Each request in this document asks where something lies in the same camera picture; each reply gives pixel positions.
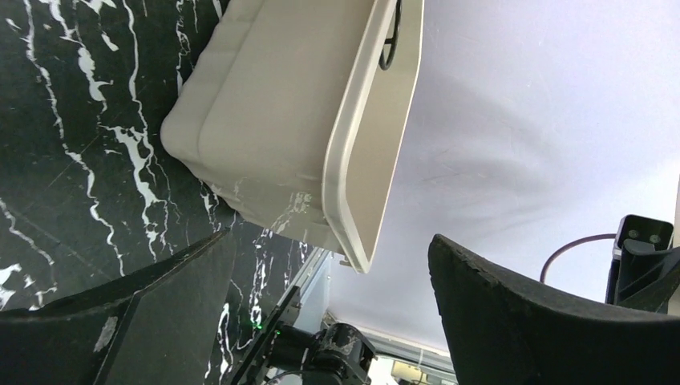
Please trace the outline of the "white plastic bin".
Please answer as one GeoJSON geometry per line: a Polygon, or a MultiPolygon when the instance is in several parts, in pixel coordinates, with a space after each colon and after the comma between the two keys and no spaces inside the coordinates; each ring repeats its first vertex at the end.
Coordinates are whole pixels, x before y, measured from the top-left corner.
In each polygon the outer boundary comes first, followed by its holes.
{"type": "Polygon", "coordinates": [[[231,1],[160,129],[247,221],[372,265],[419,75],[422,1],[231,1]]]}

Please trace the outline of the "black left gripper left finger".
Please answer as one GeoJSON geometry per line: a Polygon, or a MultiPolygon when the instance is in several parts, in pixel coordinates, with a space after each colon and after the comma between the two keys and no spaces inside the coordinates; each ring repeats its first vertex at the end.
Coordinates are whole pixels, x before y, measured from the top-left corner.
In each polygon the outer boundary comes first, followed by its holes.
{"type": "Polygon", "coordinates": [[[38,310],[2,312],[2,383],[203,383],[235,246],[222,231],[38,310]]]}

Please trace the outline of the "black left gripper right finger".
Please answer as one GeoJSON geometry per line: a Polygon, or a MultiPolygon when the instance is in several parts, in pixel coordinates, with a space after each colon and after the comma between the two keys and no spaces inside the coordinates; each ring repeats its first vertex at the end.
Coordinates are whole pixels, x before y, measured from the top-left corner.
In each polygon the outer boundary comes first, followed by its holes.
{"type": "Polygon", "coordinates": [[[657,312],[678,288],[678,267],[615,306],[527,278],[440,234],[427,257],[461,384],[679,381],[679,319],[657,312]]]}

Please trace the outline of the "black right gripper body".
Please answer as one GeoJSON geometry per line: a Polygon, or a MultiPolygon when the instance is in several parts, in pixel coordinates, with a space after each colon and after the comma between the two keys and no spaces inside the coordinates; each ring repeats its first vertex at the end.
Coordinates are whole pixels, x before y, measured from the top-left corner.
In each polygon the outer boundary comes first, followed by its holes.
{"type": "Polygon", "coordinates": [[[613,258],[605,295],[610,305],[667,314],[679,287],[679,248],[657,250],[628,239],[613,258]]]}

